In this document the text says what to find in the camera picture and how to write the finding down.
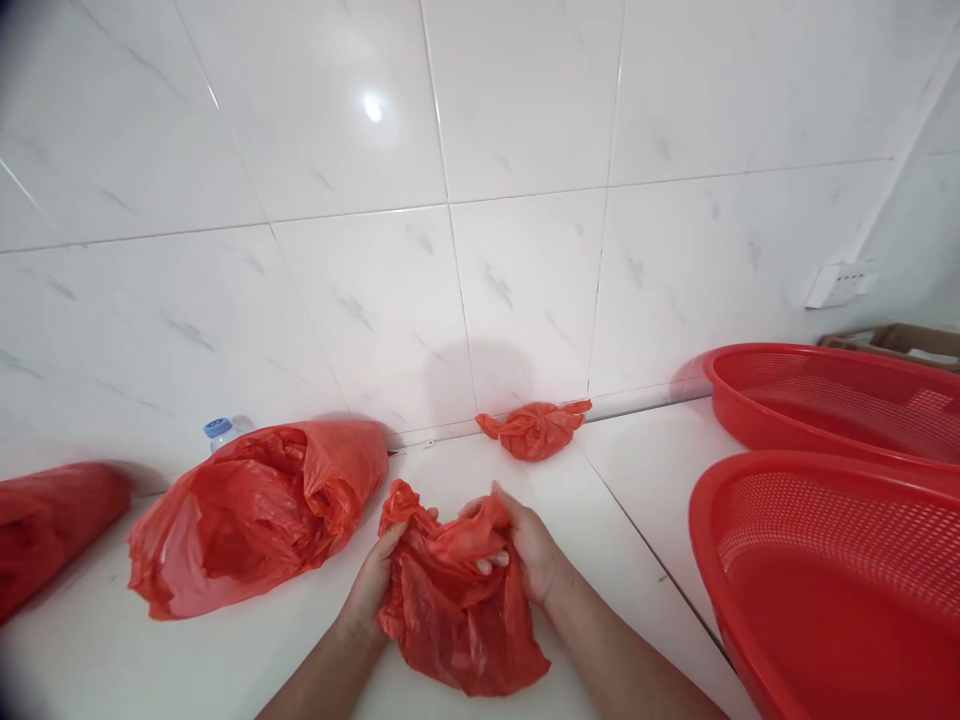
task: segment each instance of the plastic basket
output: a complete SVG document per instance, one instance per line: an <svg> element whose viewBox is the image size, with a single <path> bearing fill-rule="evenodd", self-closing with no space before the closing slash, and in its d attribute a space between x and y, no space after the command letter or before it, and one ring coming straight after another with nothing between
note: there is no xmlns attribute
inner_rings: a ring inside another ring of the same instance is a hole
<svg viewBox="0 0 960 720"><path fill-rule="evenodd" d="M960 377L890 358L730 345L705 372L713 411L752 450L843 455L960 478Z"/></svg>
<svg viewBox="0 0 960 720"><path fill-rule="evenodd" d="M960 498L945 487L782 451L700 478L694 554L764 717L960 717Z"/></svg>

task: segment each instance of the cardboard box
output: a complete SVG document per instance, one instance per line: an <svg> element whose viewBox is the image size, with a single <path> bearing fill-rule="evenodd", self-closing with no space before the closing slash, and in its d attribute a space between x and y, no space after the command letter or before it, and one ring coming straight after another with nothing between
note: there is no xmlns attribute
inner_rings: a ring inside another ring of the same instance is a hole
<svg viewBox="0 0 960 720"><path fill-rule="evenodd" d="M960 374L960 335L945 330L894 323L843 335L826 335L820 345L886 355Z"/></svg>

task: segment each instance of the basket rim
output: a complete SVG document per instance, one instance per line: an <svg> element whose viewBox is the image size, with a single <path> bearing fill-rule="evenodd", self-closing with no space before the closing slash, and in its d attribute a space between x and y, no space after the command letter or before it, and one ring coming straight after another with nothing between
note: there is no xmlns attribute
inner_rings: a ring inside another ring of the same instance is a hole
<svg viewBox="0 0 960 720"><path fill-rule="evenodd" d="M878 457L878 460L881 457L888 457L903 463L915 465L917 466L918 471L920 471L921 468L929 468L931 470L937 470L939 472L944 472L951 475L960 475L960 463L949 463L944 462L943 460L931 460L930 458L925 458L921 455L913 455L910 453L901 453L895 450L888 450L877 445L871 445L870 443L853 440L844 435L838 435L837 433L830 432L829 430L818 428L815 425L809 425L805 422L795 420L794 418L784 415L783 413L779 413L776 410L771 410L756 400L748 398L742 392L730 385L730 383L724 380L717 373L715 364L718 360L731 355L751 355L759 352L790 356L815 355L820 357L836 358L843 362L884 367L910 375L918 375L920 377L929 378L939 383L953 385L956 387L958 394L960 394L960 376L944 372L939 368L910 363L906 360L900 360L897 358L889 358L882 355L869 355L866 353L855 353L850 352L849 350L841 350L839 348L825 348L814 345L799 345L795 343L739 343L737 345L726 345L724 347L711 350L709 353L707 353L703 363L704 375L706 375L707 379L713 384L714 388L721 388L732 395L737 402L750 407L752 410L760 412L771 420L784 422L793 428L802 430L811 435L816 435L824 440L830 440L841 445L846 445L847 447L880 456Z"/></svg>
<svg viewBox="0 0 960 720"><path fill-rule="evenodd" d="M788 718L809 718L800 698L777 669L761 645L746 615L740 610L723 572L713 535L712 513L718 494L746 471L820 471L824 482L836 482L837 475L857 476L915 498L947 504L960 512L960 488L953 483L909 470L824 453L799 450L757 450L714 463L700 476L690 496L688 524L693 556L700 571L724 641L733 645L744 670L759 685L765 700Z"/></svg>

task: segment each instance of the forearm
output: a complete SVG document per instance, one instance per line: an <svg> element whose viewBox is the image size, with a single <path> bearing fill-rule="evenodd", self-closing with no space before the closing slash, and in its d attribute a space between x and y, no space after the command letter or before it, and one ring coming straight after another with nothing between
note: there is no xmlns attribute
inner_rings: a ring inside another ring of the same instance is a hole
<svg viewBox="0 0 960 720"><path fill-rule="evenodd" d="M386 644L338 619L257 720L347 720Z"/></svg>
<svg viewBox="0 0 960 720"><path fill-rule="evenodd" d="M558 578L544 612L604 720L724 718L683 673L627 625L573 568Z"/></svg>

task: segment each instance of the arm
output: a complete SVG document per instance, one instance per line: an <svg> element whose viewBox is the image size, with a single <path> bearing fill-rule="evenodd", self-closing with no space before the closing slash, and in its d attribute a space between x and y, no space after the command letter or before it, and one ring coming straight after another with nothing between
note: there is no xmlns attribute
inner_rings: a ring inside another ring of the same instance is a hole
<svg viewBox="0 0 960 720"><path fill-rule="evenodd" d="M394 525L373 546L337 619L257 720L350 717L387 646L377 611L390 582L390 553L406 529L406 523Z"/></svg>
<svg viewBox="0 0 960 720"><path fill-rule="evenodd" d="M602 718L726 717L700 688L610 609L573 567L533 510L496 483L493 488L510 511L513 544L524 563L527 599L543 608ZM468 503L461 514L476 512L480 501L482 498ZM489 571L489 566L480 569Z"/></svg>
<svg viewBox="0 0 960 720"><path fill-rule="evenodd" d="M337 618L257 720L347 720L386 644Z"/></svg>
<svg viewBox="0 0 960 720"><path fill-rule="evenodd" d="M600 716L725 718L703 691L627 625L567 561L543 610Z"/></svg>

